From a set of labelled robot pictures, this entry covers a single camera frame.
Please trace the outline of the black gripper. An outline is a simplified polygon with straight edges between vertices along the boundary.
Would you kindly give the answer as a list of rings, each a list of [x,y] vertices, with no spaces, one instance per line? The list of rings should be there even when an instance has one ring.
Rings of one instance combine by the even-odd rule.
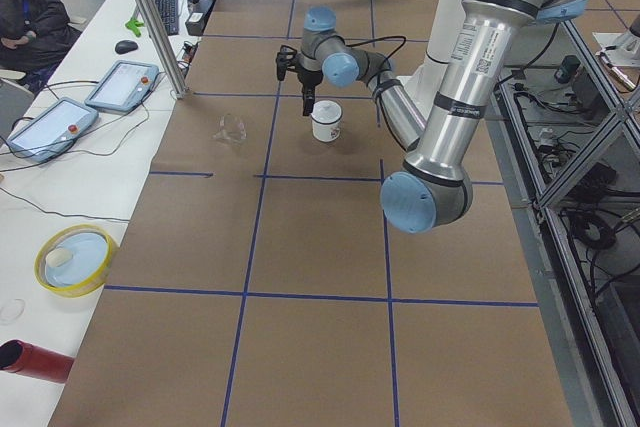
[[[308,117],[312,114],[316,102],[315,88],[323,81],[322,71],[308,70],[300,68],[298,70],[298,80],[301,83],[301,94],[303,101],[302,115]]]

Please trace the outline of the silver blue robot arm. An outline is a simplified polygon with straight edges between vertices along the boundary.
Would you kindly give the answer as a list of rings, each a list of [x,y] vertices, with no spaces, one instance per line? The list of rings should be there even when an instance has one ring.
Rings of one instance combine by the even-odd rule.
[[[402,169],[381,188],[387,220],[408,233],[455,222],[473,200],[463,158],[515,37],[528,25],[575,18],[587,1],[456,0],[464,18],[453,27],[443,76],[426,108],[415,104],[386,56],[348,46],[337,33],[335,13],[313,7],[306,13],[293,60],[303,111],[312,112],[315,89],[323,81],[337,87],[364,83],[405,152]]]

